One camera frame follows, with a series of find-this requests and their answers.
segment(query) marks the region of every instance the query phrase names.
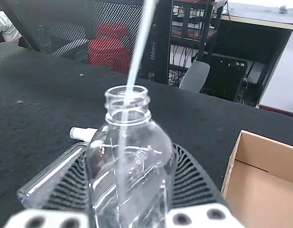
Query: glass flask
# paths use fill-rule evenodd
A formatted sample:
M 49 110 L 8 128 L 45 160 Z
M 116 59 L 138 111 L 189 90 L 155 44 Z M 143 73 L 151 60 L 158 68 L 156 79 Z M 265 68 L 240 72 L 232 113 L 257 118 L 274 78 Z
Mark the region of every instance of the glass flask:
M 105 92 L 106 123 L 87 150 L 88 189 L 98 228 L 161 228 L 176 169 L 172 142 L 151 119 L 148 90 Z

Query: person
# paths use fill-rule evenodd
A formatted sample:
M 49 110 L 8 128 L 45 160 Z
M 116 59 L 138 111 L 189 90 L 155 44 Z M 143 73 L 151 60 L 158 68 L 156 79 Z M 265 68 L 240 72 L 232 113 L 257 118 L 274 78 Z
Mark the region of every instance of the person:
M 22 35 L 14 27 L 4 11 L 0 11 L 0 33 L 6 42 L 18 45 Z

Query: black table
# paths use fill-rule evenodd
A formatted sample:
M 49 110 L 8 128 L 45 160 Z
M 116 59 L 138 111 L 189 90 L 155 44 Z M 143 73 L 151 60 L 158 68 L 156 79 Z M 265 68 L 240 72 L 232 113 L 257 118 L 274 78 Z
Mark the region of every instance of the black table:
M 22 209 L 16 190 L 76 143 L 72 126 L 99 128 L 104 91 L 124 75 L 0 44 L 0 227 Z M 153 119 L 220 189 L 241 129 L 293 145 L 293 119 L 175 87 L 149 89 Z

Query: brown cardboard box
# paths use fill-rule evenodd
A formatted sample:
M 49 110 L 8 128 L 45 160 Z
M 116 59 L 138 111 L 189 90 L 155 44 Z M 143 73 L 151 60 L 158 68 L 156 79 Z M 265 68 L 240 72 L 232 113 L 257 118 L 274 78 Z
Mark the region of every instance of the brown cardboard box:
M 222 195 L 246 228 L 293 228 L 293 147 L 241 131 Z

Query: mesh chair back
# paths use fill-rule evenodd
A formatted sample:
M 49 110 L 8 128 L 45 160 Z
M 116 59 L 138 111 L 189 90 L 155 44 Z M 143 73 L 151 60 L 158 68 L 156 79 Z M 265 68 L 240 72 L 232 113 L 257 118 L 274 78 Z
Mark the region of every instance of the mesh chair back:
M 142 0 L 0 0 L 32 49 L 127 74 Z M 160 0 L 138 77 L 167 84 L 173 1 Z

